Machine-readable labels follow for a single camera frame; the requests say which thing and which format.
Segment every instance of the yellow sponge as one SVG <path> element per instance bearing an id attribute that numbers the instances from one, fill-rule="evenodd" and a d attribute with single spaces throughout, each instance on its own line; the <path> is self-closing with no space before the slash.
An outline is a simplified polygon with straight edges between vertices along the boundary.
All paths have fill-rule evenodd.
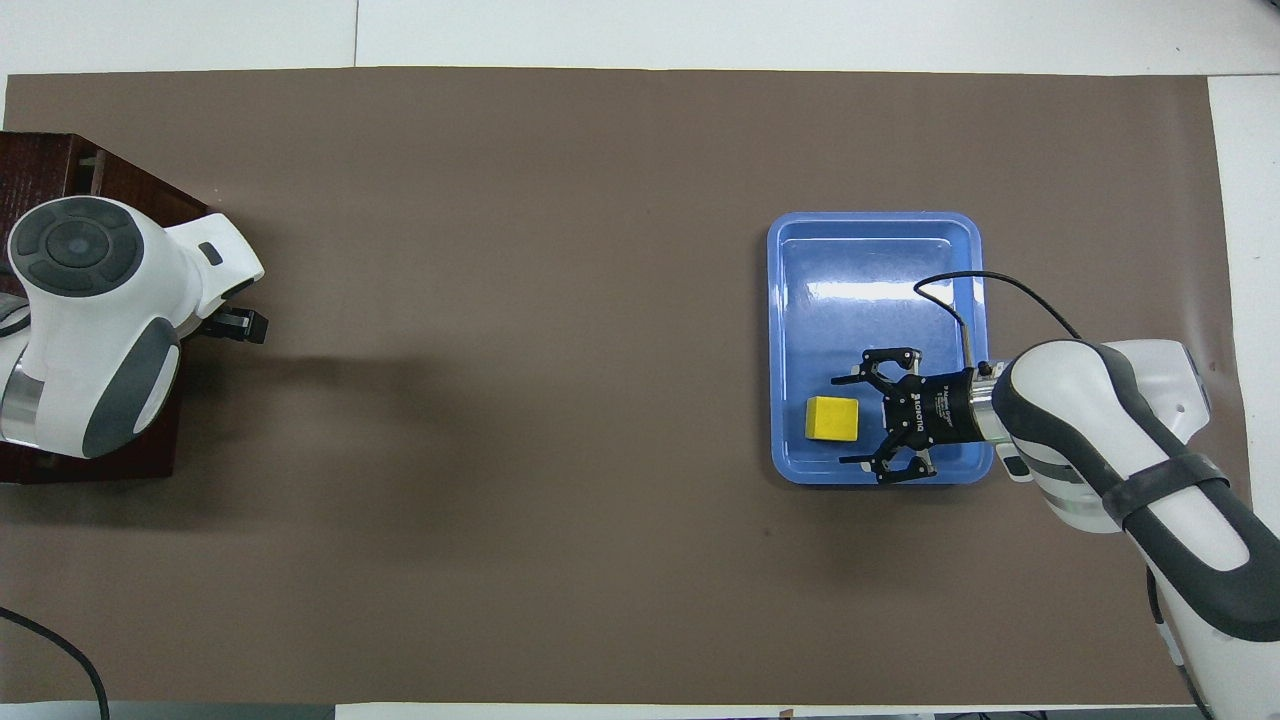
<path id="1" fill-rule="evenodd" d="M 810 397 L 805 404 L 804 437 L 809 439 L 858 439 L 858 401 L 851 397 Z"/>

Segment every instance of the black strap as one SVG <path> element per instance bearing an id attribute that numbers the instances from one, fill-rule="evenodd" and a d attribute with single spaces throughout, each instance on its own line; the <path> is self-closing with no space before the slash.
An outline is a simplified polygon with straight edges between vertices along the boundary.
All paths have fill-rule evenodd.
<path id="1" fill-rule="evenodd" d="M 1134 473 L 1128 480 L 1112 486 L 1102 493 L 1102 507 L 1123 528 L 1134 510 L 1210 480 L 1226 482 L 1222 470 L 1219 470 L 1212 460 L 1198 452 L 1179 455 Z"/>
<path id="2" fill-rule="evenodd" d="M 12 336 L 13 333 L 31 324 L 31 315 L 27 315 L 26 318 L 22 318 L 15 323 L 4 325 L 4 322 L 9 319 L 9 315 L 13 315 L 14 313 L 22 310 L 26 306 L 27 306 L 26 297 L 18 297 L 15 295 L 0 292 L 0 337 Z"/>

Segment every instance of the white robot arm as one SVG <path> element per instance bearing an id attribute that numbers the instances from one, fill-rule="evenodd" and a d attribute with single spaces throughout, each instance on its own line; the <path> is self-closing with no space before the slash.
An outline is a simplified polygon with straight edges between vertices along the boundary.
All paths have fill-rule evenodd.
<path id="1" fill-rule="evenodd" d="M 141 433 L 164 405 L 178 341 L 262 265 L 224 215 L 161 228 L 104 197 L 63 197 L 9 236 L 27 291 L 0 307 L 0 436 L 96 457 Z"/>
<path id="2" fill-rule="evenodd" d="M 890 380 L 886 361 L 908 373 Z M 924 377 L 918 366 L 916 350 L 869 350 L 854 374 L 832 379 L 884 395 L 884 443 L 842 461 L 893 483 L 933 474 L 932 446 L 993 443 L 1010 475 L 1034 480 L 1065 523 L 1133 539 L 1220 720 L 1280 717 L 1280 539 L 1188 450 L 1210 407 L 1180 343 L 1061 340 L 957 373 Z M 891 468 L 904 448 L 915 456 Z"/>

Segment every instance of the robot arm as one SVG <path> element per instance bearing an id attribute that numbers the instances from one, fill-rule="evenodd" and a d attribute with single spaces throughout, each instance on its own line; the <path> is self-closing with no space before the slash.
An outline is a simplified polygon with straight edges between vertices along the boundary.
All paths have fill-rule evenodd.
<path id="1" fill-rule="evenodd" d="M 1037 482 L 1053 480 L 1037 469 L 1078 473 L 1137 543 L 1217 716 L 1280 712 L 1280 539 L 1157 418 L 1125 354 L 1036 346 L 995 380 L 991 407 L 986 439 L 1011 442 Z"/>
<path id="2" fill-rule="evenodd" d="M 884 361 L 906 374 L 890 382 Z M 933 474 L 932 446 L 991 442 L 1065 523 L 1134 541 L 1219 717 L 1280 717 L 1280 539 L 1184 445 L 1208 421 L 1208 401 L 1180 343 L 1053 341 L 929 377 L 918 361 L 911 348 L 869 350 L 832 379 L 884 396 L 884 442 L 842 461 L 895 483 Z M 902 450 L 915 456 L 895 469 Z"/>

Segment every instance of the dark wooden stand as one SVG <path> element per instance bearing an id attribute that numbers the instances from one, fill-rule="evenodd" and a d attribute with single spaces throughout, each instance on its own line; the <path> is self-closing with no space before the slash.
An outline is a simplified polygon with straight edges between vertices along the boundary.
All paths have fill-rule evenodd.
<path id="1" fill-rule="evenodd" d="M 23 213 L 67 195 L 97 195 L 137 208 L 163 227 L 201 218 L 204 202 L 76 135 L 0 132 L 0 241 L 5 264 L 9 231 Z M 26 297 L 18 278 L 0 275 L 0 291 Z M 12 368 L 0 368 L 8 373 Z M 0 482 L 50 483 L 166 478 L 173 474 L 182 405 L 179 366 L 169 400 L 155 421 L 120 450 L 81 460 L 0 443 Z"/>

